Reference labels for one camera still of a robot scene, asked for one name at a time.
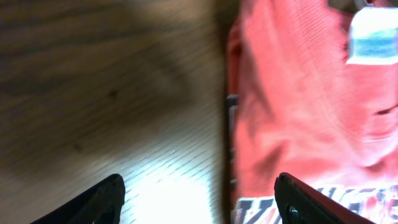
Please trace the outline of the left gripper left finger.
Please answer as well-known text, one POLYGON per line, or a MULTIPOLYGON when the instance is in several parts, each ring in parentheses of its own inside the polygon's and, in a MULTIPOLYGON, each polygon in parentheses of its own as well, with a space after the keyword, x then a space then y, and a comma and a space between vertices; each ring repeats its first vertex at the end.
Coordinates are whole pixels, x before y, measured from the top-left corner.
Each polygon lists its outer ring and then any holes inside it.
POLYGON ((112 174, 31 224, 119 224, 126 188, 112 174))

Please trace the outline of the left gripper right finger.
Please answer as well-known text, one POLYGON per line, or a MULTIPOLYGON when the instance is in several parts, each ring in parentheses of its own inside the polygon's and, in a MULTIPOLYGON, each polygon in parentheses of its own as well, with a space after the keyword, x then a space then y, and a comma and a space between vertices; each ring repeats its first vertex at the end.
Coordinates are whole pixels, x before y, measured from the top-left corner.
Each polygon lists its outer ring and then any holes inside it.
POLYGON ((274 196, 283 224, 374 224, 286 172, 276 178, 274 196))

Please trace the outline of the coral red t-shirt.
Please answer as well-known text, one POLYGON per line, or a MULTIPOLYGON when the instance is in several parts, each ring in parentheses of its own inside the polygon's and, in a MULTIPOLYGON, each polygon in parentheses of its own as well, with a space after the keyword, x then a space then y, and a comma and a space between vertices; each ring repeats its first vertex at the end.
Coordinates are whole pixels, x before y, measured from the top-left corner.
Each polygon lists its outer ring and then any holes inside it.
POLYGON ((397 65, 349 64, 364 7, 243 0, 228 38, 231 221, 280 223, 288 172, 374 223, 397 222, 397 65))

